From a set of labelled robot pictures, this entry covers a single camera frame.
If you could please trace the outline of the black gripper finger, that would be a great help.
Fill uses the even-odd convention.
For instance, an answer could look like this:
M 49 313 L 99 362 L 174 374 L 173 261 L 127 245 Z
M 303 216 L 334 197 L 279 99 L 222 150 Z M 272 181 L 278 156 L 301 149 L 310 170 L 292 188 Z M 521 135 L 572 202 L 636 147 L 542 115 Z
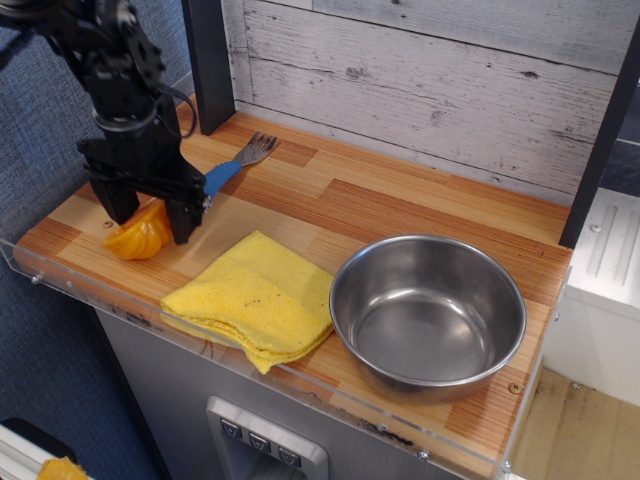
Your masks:
M 174 243 L 186 244 L 192 233 L 202 223 L 205 212 L 205 196 L 195 198 L 171 198 L 165 202 Z
M 90 184 L 110 219 L 118 225 L 128 221 L 140 206 L 136 191 L 121 180 L 95 177 Z

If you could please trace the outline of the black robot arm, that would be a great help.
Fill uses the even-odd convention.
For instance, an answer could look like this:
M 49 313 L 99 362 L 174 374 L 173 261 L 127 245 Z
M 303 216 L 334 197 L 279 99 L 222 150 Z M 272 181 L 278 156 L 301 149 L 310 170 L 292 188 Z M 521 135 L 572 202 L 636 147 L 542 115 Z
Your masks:
M 88 93 L 102 137 L 77 144 L 95 195 L 118 224 L 138 210 L 139 194 L 164 201 L 176 244 L 200 226 L 205 177 L 181 153 L 174 101 L 161 50 L 129 1 L 4 1 L 1 24 L 18 31 L 8 60 L 33 36 L 45 38 Z

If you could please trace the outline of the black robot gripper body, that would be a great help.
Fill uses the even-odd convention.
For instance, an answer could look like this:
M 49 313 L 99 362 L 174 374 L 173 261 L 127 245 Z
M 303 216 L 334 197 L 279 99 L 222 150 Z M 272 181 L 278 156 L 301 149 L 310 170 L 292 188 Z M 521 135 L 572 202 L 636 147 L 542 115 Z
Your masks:
M 121 180 L 140 193 L 167 201 L 205 196 L 205 178 L 182 155 L 181 142 L 195 130 L 182 133 L 174 100 L 182 94 L 161 94 L 143 118 L 95 120 L 103 136 L 78 142 L 89 180 Z

